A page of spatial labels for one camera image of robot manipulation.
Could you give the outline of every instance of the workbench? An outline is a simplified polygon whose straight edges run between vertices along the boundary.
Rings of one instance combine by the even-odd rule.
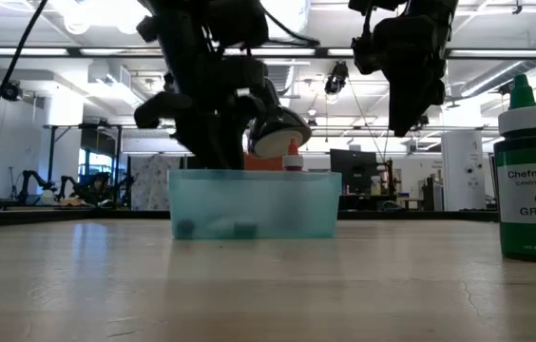
[[[0,341],[536,341],[536,263],[469,221],[228,241],[157,219],[5,226]]]

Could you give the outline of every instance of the translucent blue plastic container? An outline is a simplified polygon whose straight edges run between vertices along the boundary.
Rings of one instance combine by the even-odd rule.
[[[331,238],[341,175],[234,170],[168,174],[175,238]]]

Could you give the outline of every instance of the wall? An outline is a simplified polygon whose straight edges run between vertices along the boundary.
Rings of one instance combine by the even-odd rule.
[[[303,155],[304,168],[329,170],[331,168],[329,155]],[[403,192],[409,192],[413,198],[420,197],[420,189],[418,182],[429,177],[431,174],[436,174],[437,170],[443,167],[441,156],[421,156],[421,155],[387,155],[387,158],[392,158],[392,168],[401,169],[401,181]],[[489,161],[487,156],[484,157],[484,173],[486,175],[486,194],[494,195],[492,189],[492,175],[489,170]]]
[[[31,104],[0,101],[0,198],[10,196],[10,166],[16,180],[23,170],[37,171],[39,161],[48,158],[48,154],[41,153],[40,147],[45,121],[45,111],[34,110]],[[19,191],[22,182],[19,180]],[[29,192],[37,193],[35,180],[29,184]]]

